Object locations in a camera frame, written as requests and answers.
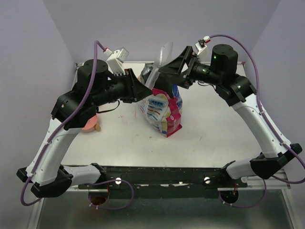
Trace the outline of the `clear plastic scoop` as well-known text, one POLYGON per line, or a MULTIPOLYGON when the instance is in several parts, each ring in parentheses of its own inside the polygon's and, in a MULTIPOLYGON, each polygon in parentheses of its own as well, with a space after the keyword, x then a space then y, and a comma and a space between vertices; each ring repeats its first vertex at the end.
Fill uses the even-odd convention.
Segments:
POLYGON ((163 45, 160 49, 158 56, 156 57, 152 70, 148 76, 148 79, 145 83, 145 86, 149 89, 152 89, 159 77, 159 69, 166 64, 169 63, 172 57, 172 50, 173 50, 173 42, 168 42, 163 45))

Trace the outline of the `pet food bag pink white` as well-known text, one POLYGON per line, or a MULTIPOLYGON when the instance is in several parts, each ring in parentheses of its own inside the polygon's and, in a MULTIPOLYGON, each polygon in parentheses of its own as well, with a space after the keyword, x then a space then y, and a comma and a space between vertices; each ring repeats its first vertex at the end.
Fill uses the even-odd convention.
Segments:
POLYGON ((139 102, 139 109, 148 123, 165 137, 182 128, 183 100, 178 86, 160 74, 152 88, 152 95, 139 102))

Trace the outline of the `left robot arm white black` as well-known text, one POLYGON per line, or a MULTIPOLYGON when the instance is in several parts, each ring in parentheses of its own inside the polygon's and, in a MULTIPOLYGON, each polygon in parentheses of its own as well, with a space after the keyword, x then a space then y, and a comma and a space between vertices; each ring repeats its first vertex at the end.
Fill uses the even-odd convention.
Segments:
POLYGON ((102 60, 87 60, 77 70, 77 82, 61 95, 51 112, 48 132, 40 152, 28 167, 20 168, 17 177, 32 183, 31 192, 37 198, 55 198, 75 185, 91 184, 102 188, 106 181, 104 169, 92 163, 69 167, 61 164, 75 137, 101 105, 120 100, 136 103, 151 95, 131 68, 115 75, 102 60))

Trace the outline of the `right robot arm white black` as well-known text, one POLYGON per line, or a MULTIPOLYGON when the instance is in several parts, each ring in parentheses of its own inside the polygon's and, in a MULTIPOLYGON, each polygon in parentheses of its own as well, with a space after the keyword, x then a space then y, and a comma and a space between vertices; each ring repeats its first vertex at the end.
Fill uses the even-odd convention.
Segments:
POLYGON ((232 46, 218 44, 212 49, 210 65, 200 63, 191 46, 159 69, 168 81, 188 89, 195 81, 214 85, 216 93, 245 121, 255 136, 261 153, 251 159, 227 164, 219 175, 220 183, 230 187, 242 177, 273 177, 302 152, 298 143, 291 143, 276 127, 257 100, 258 92, 245 76, 237 74, 238 53, 232 46))

